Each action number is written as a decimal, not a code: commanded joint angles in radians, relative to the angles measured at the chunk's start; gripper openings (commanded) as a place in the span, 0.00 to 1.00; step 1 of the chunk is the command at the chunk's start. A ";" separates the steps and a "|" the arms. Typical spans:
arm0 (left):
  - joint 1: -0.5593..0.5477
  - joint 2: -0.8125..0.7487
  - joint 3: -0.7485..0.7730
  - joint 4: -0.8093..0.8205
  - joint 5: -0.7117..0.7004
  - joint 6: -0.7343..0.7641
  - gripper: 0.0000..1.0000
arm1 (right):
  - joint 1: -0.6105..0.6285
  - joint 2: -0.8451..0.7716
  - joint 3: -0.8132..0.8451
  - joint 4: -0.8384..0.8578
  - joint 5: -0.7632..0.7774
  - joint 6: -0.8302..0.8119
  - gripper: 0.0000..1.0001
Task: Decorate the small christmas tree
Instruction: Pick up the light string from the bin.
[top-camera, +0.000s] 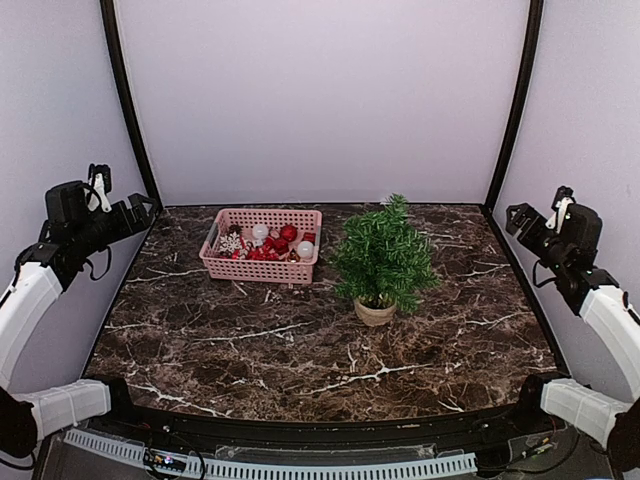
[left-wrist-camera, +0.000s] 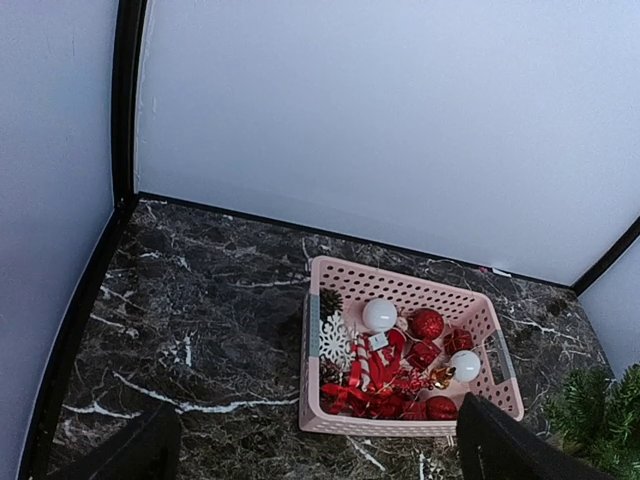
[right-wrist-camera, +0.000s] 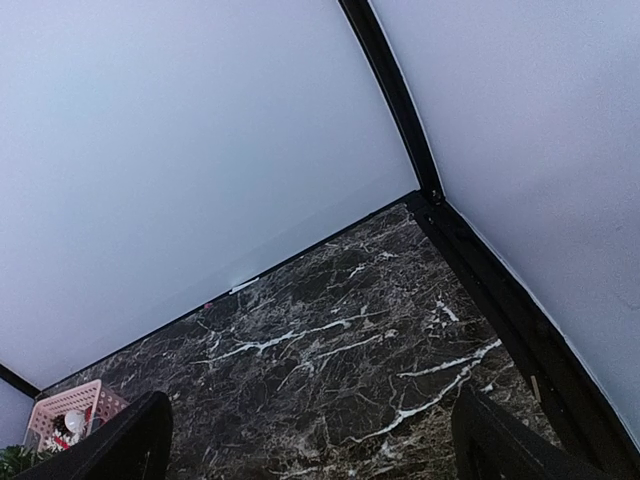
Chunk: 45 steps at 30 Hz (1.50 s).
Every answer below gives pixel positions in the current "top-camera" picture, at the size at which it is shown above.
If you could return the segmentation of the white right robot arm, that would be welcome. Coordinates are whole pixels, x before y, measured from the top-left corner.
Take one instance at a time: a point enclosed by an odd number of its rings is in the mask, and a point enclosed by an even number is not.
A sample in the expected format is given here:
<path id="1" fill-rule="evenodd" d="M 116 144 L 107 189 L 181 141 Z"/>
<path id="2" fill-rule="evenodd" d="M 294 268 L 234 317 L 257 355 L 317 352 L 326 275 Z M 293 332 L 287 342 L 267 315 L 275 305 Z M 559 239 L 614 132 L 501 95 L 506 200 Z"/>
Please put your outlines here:
<path id="1" fill-rule="evenodd" d="M 639 313 L 629 293 L 607 270 L 595 266 L 602 220 L 568 196 L 556 200 L 546 219 L 527 203 L 507 208 L 506 231 L 551 270 L 548 281 L 571 311 L 604 343 L 629 386 L 633 401 L 622 402 L 574 379 L 548 380 L 510 413 L 521 434 L 534 432 L 549 415 L 597 441 L 614 469 L 639 467 Z"/>

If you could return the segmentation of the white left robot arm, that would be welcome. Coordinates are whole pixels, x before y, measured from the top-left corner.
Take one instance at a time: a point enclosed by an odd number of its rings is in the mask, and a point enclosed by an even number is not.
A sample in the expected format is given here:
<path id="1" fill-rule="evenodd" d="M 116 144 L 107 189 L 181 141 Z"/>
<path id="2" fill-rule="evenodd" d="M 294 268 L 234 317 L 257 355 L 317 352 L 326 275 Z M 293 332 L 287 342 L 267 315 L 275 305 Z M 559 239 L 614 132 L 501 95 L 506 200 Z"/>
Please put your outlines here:
<path id="1" fill-rule="evenodd" d="M 1 297 L 1 451 L 33 456 L 47 436 L 101 416 L 120 436 L 141 427 L 140 412 L 124 399 L 111 398 L 100 380 L 78 380 L 33 393 L 13 394 L 10 382 L 17 360 L 40 320 L 98 252 L 147 230 L 158 203 L 134 193 L 110 203 L 109 188 L 98 174 L 91 183 L 71 181 L 45 194 L 47 219 L 36 243 L 23 250 L 14 277 Z"/>

